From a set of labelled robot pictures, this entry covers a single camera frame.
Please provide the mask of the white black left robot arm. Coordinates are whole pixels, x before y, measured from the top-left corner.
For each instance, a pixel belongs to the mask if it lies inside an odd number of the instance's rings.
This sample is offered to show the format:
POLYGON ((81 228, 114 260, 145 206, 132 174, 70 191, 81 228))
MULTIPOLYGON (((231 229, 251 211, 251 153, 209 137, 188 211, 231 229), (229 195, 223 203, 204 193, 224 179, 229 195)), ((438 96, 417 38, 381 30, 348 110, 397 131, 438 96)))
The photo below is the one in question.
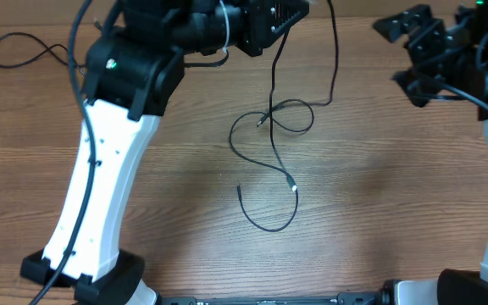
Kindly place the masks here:
POLYGON ((306 1, 116 2, 70 82, 82 112, 80 145, 57 226, 21 275, 71 287, 79 304, 158 304, 143 258, 119 246, 139 163, 153 139, 190 53, 229 46, 255 57, 309 11, 306 1))

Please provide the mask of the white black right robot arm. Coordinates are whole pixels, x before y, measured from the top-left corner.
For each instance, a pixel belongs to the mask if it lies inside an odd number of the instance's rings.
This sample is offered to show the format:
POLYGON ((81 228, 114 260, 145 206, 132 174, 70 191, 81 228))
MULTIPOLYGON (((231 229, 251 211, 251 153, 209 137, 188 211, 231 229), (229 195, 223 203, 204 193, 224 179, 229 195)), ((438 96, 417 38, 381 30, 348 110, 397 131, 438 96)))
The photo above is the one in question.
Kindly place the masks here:
MULTIPOLYGON (((412 65, 394 74, 410 102, 466 101, 478 108, 488 150, 488 0, 461 6, 447 28, 427 4, 418 4, 373 24, 388 42, 408 38, 412 65)), ((477 271, 445 269, 434 280, 391 280, 378 304, 488 304, 488 235, 477 271)))

